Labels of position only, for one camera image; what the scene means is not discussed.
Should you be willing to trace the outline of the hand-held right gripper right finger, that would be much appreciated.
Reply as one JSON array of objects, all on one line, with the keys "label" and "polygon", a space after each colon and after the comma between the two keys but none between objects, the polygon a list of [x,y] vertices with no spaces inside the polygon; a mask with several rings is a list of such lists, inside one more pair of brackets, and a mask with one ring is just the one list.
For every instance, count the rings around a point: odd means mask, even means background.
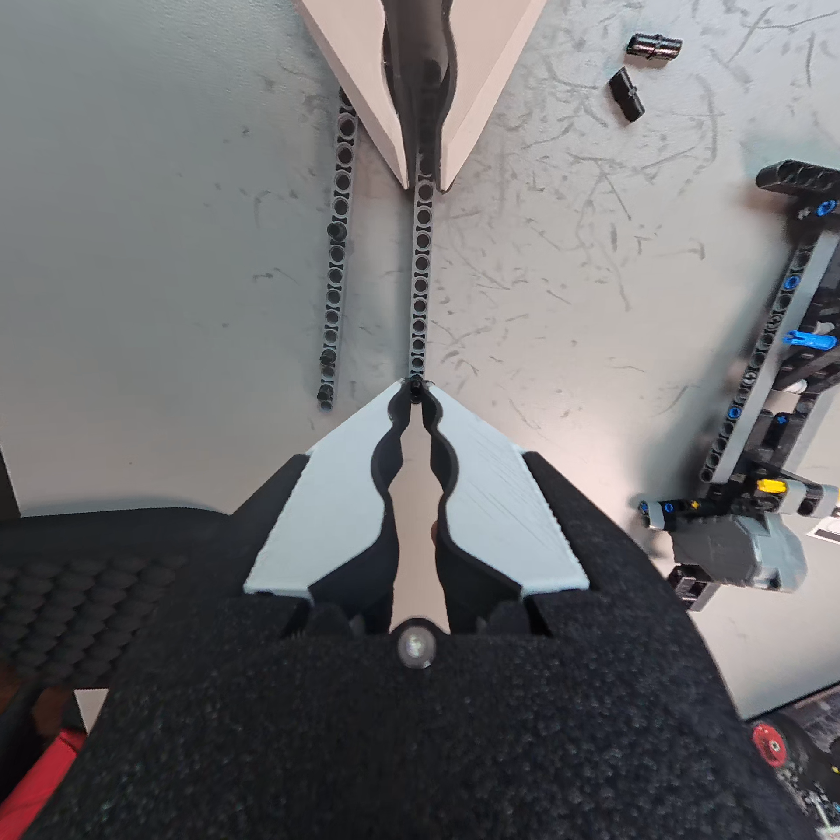
[{"label": "hand-held right gripper right finger", "polygon": [[436,569],[452,634],[474,634],[502,604],[590,588],[524,449],[434,384],[423,385],[423,424],[442,489]]}]

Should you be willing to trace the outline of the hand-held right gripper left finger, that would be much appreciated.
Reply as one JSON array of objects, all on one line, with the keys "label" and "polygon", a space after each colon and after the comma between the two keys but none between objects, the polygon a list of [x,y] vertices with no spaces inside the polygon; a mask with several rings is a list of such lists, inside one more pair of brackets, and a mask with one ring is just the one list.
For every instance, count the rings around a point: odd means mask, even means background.
[{"label": "hand-held right gripper left finger", "polygon": [[309,449],[244,593],[335,605],[370,634],[389,631],[400,552],[390,486],[407,425],[401,380]]}]

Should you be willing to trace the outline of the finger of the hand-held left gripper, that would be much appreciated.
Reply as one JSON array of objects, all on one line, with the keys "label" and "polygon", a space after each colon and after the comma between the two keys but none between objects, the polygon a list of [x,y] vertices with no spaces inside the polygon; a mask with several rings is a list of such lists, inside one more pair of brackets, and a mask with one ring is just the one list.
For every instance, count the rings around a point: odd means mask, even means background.
[{"label": "finger of the hand-held left gripper", "polygon": [[446,193],[473,151],[546,3],[447,1],[444,94],[436,127],[436,184]]},{"label": "finger of the hand-held left gripper", "polygon": [[385,75],[380,1],[296,1],[310,36],[403,189],[410,176],[403,126]]}]

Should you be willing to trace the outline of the long grey beam with pins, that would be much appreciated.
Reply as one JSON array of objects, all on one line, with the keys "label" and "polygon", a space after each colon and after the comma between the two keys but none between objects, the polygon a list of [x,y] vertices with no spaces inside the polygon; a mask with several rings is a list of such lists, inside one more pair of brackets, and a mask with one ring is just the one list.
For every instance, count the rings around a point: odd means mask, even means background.
[{"label": "long grey beam with pins", "polygon": [[341,88],[339,90],[338,117],[335,123],[335,160],[332,170],[328,225],[334,219],[340,219],[346,223],[348,234],[346,240],[339,245],[332,244],[328,236],[328,265],[325,273],[326,292],[324,297],[325,309],[322,325],[322,348],[320,353],[324,347],[332,347],[336,350],[338,356],[336,364],[332,369],[324,369],[319,363],[320,382],[318,391],[321,383],[324,382],[332,383],[334,389],[333,402],[329,411],[323,411],[317,399],[318,408],[324,413],[332,411],[335,393],[337,390],[343,325],[343,302],[348,273],[347,262],[350,218],[353,207],[354,165],[357,154],[356,148],[357,141],[359,139],[359,128],[360,121],[358,114],[355,111],[348,94]]}]

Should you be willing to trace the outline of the long grey perforated beam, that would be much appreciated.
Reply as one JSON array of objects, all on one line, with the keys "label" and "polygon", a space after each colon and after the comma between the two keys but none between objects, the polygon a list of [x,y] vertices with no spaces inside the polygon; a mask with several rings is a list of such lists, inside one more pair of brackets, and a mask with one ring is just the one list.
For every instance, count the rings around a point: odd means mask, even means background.
[{"label": "long grey perforated beam", "polygon": [[426,150],[416,154],[413,195],[413,240],[411,265],[410,334],[408,374],[422,382],[425,377],[429,290],[433,243],[434,166]]}]

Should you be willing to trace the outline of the toy truck chassis assembly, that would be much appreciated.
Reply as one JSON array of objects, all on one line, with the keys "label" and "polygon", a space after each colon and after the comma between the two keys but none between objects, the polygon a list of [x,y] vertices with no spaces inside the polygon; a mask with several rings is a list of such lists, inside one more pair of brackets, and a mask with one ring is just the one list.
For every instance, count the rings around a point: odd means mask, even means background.
[{"label": "toy truck chassis assembly", "polygon": [[797,238],[790,259],[745,360],[736,363],[698,490],[638,505],[645,527],[671,538],[668,582],[688,612],[723,585],[796,591],[805,553],[784,518],[838,518],[838,487],[795,471],[839,382],[839,173],[784,160],[762,168],[755,184],[791,200]]}]

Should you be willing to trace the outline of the toy truck set box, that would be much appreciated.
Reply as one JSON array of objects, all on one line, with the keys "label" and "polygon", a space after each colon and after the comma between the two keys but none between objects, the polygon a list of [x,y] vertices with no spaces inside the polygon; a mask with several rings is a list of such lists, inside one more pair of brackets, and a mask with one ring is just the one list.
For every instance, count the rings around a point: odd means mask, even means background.
[{"label": "toy truck set box", "polygon": [[819,838],[839,838],[839,684],[748,721],[762,759]]}]

